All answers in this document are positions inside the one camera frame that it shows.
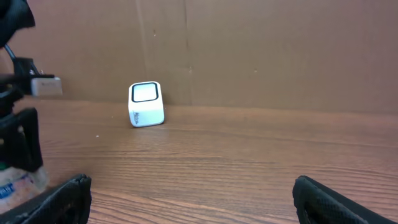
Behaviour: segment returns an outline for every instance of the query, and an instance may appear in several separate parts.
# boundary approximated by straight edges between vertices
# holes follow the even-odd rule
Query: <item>wooden table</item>
[[[166,106],[132,128],[125,103],[24,100],[51,184],[93,178],[90,223],[298,223],[308,175],[398,222],[398,116]]]

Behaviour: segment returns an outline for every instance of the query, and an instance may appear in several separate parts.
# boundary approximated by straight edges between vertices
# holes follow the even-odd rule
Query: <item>brown wall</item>
[[[10,45],[60,76],[65,98],[126,101],[155,80],[176,105],[398,112],[396,0],[29,4],[37,27]]]

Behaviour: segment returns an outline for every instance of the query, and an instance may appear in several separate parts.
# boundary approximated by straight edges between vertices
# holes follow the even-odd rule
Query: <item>blue label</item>
[[[0,186],[0,199],[6,198],[10,195],[12,195],[12,193],[15,192],[14,186],[12,185],[12,183]]]

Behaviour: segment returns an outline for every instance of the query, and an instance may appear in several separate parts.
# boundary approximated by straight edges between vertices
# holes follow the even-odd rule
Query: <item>cardboard backdrop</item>
[[[174,105],[398,112],[396,0],[29,4],[37,26],[10,46],[61,77],[66,99],[127,101],[155,80]]]

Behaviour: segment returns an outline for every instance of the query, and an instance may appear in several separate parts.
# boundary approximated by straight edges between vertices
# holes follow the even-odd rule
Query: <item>wooden tabletop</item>
[[[126,103],[26,106],[51,185],[92,177],[90,223],[298,223],[300,175],[398,222],[395,115],[166,106],[133,128]]]

